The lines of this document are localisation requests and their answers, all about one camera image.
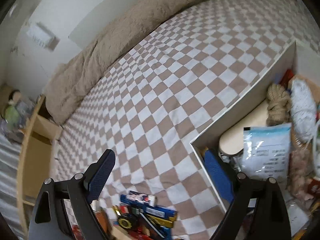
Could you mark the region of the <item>oval wooden box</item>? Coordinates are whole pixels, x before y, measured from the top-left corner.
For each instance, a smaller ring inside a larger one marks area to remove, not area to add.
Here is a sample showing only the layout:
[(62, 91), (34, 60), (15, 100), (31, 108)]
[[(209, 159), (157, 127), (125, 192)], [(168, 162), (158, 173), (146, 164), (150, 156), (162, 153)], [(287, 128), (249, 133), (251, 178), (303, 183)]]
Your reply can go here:
[(233, 157), (240, 154), (244, 148), (244, 128), (266, 126), (268, 103), (264, 100), (259, 106), (228, 129), (219, 140), (219, 150), (223, 155)]

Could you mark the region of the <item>checkered bed sheet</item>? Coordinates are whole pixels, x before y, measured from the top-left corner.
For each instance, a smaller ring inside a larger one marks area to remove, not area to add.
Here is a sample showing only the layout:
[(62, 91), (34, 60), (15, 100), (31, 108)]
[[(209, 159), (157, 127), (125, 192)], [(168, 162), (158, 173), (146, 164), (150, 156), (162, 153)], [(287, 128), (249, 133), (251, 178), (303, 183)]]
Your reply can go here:
[(319, 27), (295, 0), (207, 0), (180, 12), (114, 64), (65, 123), (57, 180), (112, 149), (99, 198), (110, 219), (133, 190), (178, 211), (175, 237), (209, 239), (223, 213), (190, 142), (293, 39), (319, 51)]

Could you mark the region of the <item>white shoe box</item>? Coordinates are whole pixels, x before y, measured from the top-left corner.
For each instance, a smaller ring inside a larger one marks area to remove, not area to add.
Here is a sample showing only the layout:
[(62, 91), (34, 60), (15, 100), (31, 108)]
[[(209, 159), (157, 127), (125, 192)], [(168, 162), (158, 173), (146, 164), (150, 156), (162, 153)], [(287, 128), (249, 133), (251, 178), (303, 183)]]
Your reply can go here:
[[(291, 83), (296, 78), (308, 84), (317, 108), (313, 138), (307, 143), (298, 139), (291, 119)], [(266, 126), (244, 128), (240, 154), (220, 153), (221, 135), (264, 100), (268, 103)], [(229, 203), (220, 197), (209, 176), (204, 163), (207, 150), (216, 151), (236, 173), (255, 180), (276, 179), (289, 215), (291, 239), (319, 239), (319, 55), (305, 44), (291, 42), (257, 83), (201, 132), (191, 147), (223, 208), (223, 218)], [(252, 218), (253, 211), (249, 211), (236, 239), (245, 239)]]

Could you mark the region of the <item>wooden bedside shelf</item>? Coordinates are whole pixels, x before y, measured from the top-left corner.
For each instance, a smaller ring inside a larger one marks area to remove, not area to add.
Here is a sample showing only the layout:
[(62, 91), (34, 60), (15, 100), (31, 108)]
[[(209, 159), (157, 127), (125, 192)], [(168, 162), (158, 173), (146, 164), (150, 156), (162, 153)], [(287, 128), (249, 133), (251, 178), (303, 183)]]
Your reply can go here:
[(46, 97), (41, 95), (34, 111), (22, 129), (24, 138), (17, 169), (17, 208), (24, 233), (28, 238), (29, 223), (40, 188), (50, 177), (54, 163), (54, 144), (62, 127), (50, 119)]

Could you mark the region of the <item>beige fluffy blanket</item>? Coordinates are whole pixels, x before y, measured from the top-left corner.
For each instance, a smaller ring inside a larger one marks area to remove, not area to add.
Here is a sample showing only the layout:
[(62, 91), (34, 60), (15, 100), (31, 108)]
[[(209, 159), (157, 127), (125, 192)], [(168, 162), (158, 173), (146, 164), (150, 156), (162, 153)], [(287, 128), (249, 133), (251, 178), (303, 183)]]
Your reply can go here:
[(68, 63), (59, 65), (44, 88), (46, 109), (61, 125), (120, 57), (181, 10), (204, 0), (139, 0), (109, 23)]

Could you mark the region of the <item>round black tin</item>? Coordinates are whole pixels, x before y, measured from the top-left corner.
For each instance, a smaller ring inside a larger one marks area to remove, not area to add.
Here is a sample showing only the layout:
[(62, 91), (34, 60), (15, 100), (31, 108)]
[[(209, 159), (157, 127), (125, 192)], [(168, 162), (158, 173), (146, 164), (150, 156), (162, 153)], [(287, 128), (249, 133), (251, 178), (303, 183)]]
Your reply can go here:
[(118, 224), (125, 230), (130, 230), (133, 226), (132, 219), (128, 216), (119, 216)]

